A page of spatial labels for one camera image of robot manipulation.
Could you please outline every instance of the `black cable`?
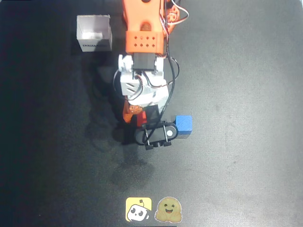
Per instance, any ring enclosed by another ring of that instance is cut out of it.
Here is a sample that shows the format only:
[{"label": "black cable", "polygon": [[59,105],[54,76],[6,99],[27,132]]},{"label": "black cable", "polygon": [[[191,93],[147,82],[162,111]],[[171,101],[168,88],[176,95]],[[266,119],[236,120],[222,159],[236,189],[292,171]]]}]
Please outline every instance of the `black cable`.
[{"label": "black cable", "polygon": [[[168,24],[167,24],[167,3],[165,1],[164,3],[164,7],[165,7],[165,26],[166,26],[166,29],[168,29]],[[171,73],[172,73],[172,85],[171,85],[171,90],[170,90],[170,93],[169,93],[169,97],[163,107],[163,110],[161,111],[161,114],[159,116],[159,119],[157,121],[157,123],[155,124],[155,126],[153,127],[151,133],[149,134],[149,136],[145,139],[146,135],[145,133],[143,134],[143,144],[146,144],[147,141],[152,137],[153,133],[155,132],[155,130],[158,128],[158,124],[160,123],[161,119],[162,119],[162,116],[164,115],[164,112],[169,104],[169,101],[171,99],[171,96],[174,92],[174,88],[175,88],[175,82],[176,82],[176,75],[175,75],[175,70],[174,70],[174,67],[173,67],[173,64],[172,64],[172,61],[171,61],[171,56],[170,56],[170,52],[169,52],[169,44],[167,43],[166,44],[166,52],[167,52],[167,57],[168,57],[168,60],[169,60],[169,65],[170,65],[170,68],[171,68]]]},{"label": "black cable", "polygon": [[[179,66],[179,64],[178,64],[178,62],[177,62],[176,59],[174,59],[174,58],[172,58],[172,57],[171,57],[171,59],[176,63],[177,68],[178,68],[178,73],[177,73],[177,75],[176,75],[176,79],[177,79],[178,76],[179,76],[179,73],[180,73],[180,66]],[[159,86],[153,85],[153,84],[151,83],[149,77],[146,75],[146,72],[143,71],[142,74],[145,76],[147,82],[148,82],[148,83],[150,84],[150,86],[152,86],[152,87],[160,88],[160,87],[165,87],[165,86],[167,86],[167,85],[170,85],[170,84],[172,83],[172,81],[170,81],[169,83],[167,83],[167,84],[165,84],[165,85],[159,85]]]},{"label": "black cable", "polygon": [[121,98],[121,99],[123,99],[123,100],[126,100],[126,101],[133,101],[133,100],[137,99],[137,98],[142,94],[142,92],[143,92],[143,81],[142,81],[142,78],[141,78],[139,75],[136,75],[136,77],[139,78],[139,81],[140,81],[140,87],[141,87],[140,93],[139,93],[135,98],[133,98],[133,99],[127,99],[127,98],[125,98],[125,96],[120,96],[120,95],[118,94],[117,90],[116,90],[116,87],[115,87],[116,74],[117,74],[117,72],[115,73],[115,76],[114,76],[114,78],[113,78],[113,87],[114,87],[115,94],[116,94],[119,98]]}]

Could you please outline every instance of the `black table surface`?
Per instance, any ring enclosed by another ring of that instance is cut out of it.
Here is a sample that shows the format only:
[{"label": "black table surface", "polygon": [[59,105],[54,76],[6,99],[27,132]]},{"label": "black table surface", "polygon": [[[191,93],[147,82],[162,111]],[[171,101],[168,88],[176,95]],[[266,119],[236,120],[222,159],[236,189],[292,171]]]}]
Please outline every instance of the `black table surface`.
[{"label": "black table surface", "polygon": [[[179,227],[303,226],[299,0],[182,5],[190,18],[171,35],[181,74],[165,118],[191,115],[193,132],[145,151],[122,143],[110,84],[121,1],[0,3],[3,226],[173,225],[153,217],[166,196],[182,205]],[[111,15],[112,53],[79,51],[76,16],[92,14]],[[151,217],[127,222],[128,197],[151,198]]]}]

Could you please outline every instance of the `yellow sticker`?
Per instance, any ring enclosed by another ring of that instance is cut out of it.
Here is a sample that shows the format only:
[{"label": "yellow sticker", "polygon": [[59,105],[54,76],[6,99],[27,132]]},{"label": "yellow sticker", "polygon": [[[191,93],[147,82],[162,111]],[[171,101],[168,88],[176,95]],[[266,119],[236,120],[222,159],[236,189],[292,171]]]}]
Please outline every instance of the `yellow sticker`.
[{"label": "yellow sticker", "polygon": [[143,221],[148,219],[152,209],[152,200],[148,197],[129,197],[126,200],[126,221]]}]

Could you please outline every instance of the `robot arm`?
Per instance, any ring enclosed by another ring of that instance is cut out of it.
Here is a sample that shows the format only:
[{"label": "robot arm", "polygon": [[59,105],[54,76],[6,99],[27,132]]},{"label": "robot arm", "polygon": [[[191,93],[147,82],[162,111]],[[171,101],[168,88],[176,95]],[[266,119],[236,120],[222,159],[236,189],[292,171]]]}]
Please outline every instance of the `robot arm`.
[{"label": "robot arm", "polygon": [[[169,146],[178,135],[174,123],[161,121],[178,76],[172,65],[175,60],[169,54],[169,35],[175,25],[186,20],[189,14],[174,0],[122,1],[127,24],[127,55],[119,56],[114,81],[120,72],[122,95],[125,97],[123,118],[130,123],[136,116],[138,129],[135,139],[146,149]],[[179,9],[187,13],[185,18],[180,19]],[[172,69],[173,80],[169,83],[164,78],[164,59],[168,59]]]}]

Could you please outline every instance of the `white robot part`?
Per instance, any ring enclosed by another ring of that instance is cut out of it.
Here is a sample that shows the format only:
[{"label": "white robot part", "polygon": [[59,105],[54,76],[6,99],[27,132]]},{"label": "white robot part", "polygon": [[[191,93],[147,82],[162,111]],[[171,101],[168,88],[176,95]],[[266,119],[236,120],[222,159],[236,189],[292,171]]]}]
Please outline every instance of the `white robot part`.
[{"label": "white robot part", "polygon": [[167,82],[164,79],[164,59],[161,57],[156,58],[155,72],[145,72],[149,81],[145,76],[141,76],[143,81],[143,91],[140,95],[139,93],[142,89],[141,82],[134,77],[134,72],[132,70],[133,63],[131,55],[127,55],[124,58],[122,55],[119,56],[122,95],[127,96],[127,98],[131,100],[129,101],[129,104],[131,105],[139,105],[141,107],[158,105],[159,111],[161,112],[169,97],[168,88],[165,86]]}]

